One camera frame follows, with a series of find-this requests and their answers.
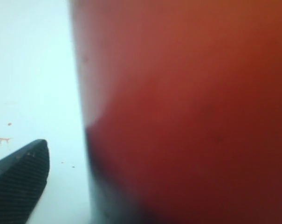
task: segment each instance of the black carbon fiber piece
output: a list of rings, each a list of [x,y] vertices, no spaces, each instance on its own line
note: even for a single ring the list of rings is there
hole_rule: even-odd
[[[35,140],[0,160],[0,224],[24,224],[47,184],[48,144]]]

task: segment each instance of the white table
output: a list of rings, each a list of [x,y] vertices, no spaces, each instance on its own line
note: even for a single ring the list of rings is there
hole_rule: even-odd
[[[0,158],[46,139],[51,170],[28,224],[89,224],[67,0],[0,0]]]

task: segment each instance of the white surface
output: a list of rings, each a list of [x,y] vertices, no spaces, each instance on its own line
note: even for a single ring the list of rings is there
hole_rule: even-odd
[[[49,144],[48,184],[28,224],[89,223],[67,0],[0,0],[0,138],[12,138],[0,158],[34,139]]]

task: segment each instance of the red object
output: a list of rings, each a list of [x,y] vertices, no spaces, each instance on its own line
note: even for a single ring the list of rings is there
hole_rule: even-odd
[[[84,123],[175,223],[282,223],[282,0],[75,0]]]

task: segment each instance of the black textured object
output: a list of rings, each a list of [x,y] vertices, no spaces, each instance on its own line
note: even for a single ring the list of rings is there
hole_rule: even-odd
[[[0,160],[0,224],[24,224],[47,184],[48,144],[35,140]]]

